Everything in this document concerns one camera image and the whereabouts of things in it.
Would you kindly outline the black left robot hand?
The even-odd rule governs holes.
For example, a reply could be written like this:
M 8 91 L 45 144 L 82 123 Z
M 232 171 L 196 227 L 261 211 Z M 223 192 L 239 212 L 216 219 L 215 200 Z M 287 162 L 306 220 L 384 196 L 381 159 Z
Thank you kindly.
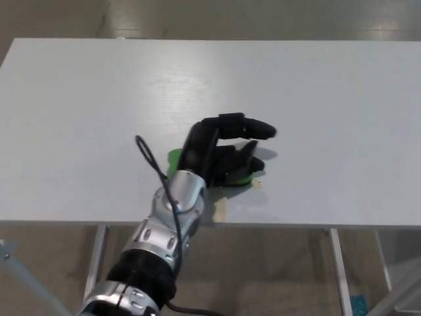
M 275 136 L 275 127 L 243 113 L 204 118 L 191 127 L 176 169 L 195 173 L 208 187 L 247 186 L 265 168 L 255 157 L 258 141 Z

